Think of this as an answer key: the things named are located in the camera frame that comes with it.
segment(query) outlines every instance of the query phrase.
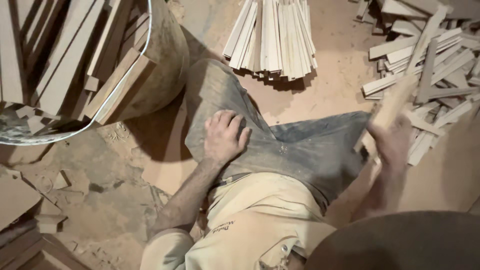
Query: bundle of wooden strips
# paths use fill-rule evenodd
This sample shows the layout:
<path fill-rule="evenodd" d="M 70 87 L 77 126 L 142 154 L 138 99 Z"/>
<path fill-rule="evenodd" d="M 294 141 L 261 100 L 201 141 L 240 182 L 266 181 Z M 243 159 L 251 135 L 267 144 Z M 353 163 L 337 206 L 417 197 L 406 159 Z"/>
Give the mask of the bundle of wooden strips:
<path fill-rule="evenodd" d="M 382 100 L 374 122 L 387 127 L 401 111 L 410 118 L 411 165 L 435 147 L 447 124 L 455 123 L 480 100 L 480 14 L 476 19 L 448 19 L 455 11 L 437 0 L 359 3 L 357 20 L 373 23 L 374 33 L 380 28 L 395 37 L 370 48 L 380 79 L 363 85 L 362 91 L 365 99 Z M 411 95 L 413 103 L 408 102 Z M 363 142 L 369 152 L 374 151 L 368 135 Z"/>
<path fill-rule="evenodd" d="M 230 67 L 288 81 L 317 68 L 307 0 L 245 0 L 223 51 Z"/>
<path fill-rule="evenodd" d="M 146 43 L 146 1 L 0 2 L 0 107 L 50 134 L 88 121 Z"/>

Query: beige shirt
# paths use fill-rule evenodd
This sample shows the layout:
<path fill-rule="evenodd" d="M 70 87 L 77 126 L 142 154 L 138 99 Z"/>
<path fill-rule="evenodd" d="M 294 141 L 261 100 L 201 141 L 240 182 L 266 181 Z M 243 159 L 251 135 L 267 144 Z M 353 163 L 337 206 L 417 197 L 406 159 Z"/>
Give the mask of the beige shirt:
<path fill-rule="evenodd" d="M 335 230 L 301 182 L 276 173 L 219 187 L 209 202 L 203 239 L 166 230 L 145 248 L 140 269 L 282 269 L 292 249 L 307 258 Z"/>

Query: forearm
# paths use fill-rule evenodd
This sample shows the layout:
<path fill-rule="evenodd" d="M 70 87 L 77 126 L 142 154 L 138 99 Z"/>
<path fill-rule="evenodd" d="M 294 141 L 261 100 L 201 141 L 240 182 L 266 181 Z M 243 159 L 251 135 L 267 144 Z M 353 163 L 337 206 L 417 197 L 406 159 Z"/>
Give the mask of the forearm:
<path fill-rule="evenodd" d="M 223 165 L 210 159 L 202 160 L 180 189 L 158 213 L 151 236 L 171 228 L 190 231 L 198 211 Z"/>
<path fill-rule="evenodd" d="M 396 212 L 402 195 L 406 166 L 399 170 L 382 168 L 370 192 L 352 215 L 352 221 Z"/>

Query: large plastic bucket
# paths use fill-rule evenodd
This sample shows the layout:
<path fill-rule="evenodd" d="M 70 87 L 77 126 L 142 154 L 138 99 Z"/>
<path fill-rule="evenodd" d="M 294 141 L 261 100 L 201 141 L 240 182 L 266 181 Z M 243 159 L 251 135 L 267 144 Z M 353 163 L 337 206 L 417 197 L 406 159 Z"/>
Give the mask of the large plastic bucket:
<path fill-rule="evenodd" d="M 164 0 L 148 0 L 148 12 L 150 14 L 148 38 L 141 55 L 156 62 L 157 66 L 124 109 L 125 113 L 120 114 L 119 120 L 145 115 L 163 108 L 180 93 L 185 84 L 190 56 L 180 25 Z M 91 128 L 101 109 L 119 89 L 132 68 L 133 66 L 102 104 L 91 122 L 78 131 L 33 136 L 27 121 L 19 119 L 14 111 L 6 108 L 0 115 L 0 144 L 16 146 L 48 144 L 67 139 Z"/>

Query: floor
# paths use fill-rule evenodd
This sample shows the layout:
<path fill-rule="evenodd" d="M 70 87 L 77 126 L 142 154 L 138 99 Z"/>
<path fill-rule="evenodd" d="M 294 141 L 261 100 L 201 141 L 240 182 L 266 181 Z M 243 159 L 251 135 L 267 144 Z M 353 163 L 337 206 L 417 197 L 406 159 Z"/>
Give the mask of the floor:
<path fill-rule="evenodd" d="M 243 2 L 240 0 L 170 0 L 169 6 L 187 38 L 191 63 L 221 58 L 223 46 Z M 269 125 L 315 119 L 356 110 L 370 111 L 360 86 L 378 79 L 368 48 L 385 37 L 372 36 L 371 25 L 353 21 L 357 4 L 309 1 L 313 42 L 319 68 L 292 83 L 264 83 L 238 74 Z M 146 228 L 194 169 L 183 139 L 181 96 L 166 108 L 124 123 L 86 131 L 52 146 L 0 147 L 2 164 L 24 178 L 69 216 L 56 237 L 92 269 L 137 269 Z M 400 211 L 466 211 L 480 194 L 480 121 L 473 113 L 450 127 L 419 166 L 410 168 Z M 46 192 L 50 179 L 65 170 L 68 191 Z M 348 223 L 368 190 L 368 168 L 333 203 L 327 219 Z"/>

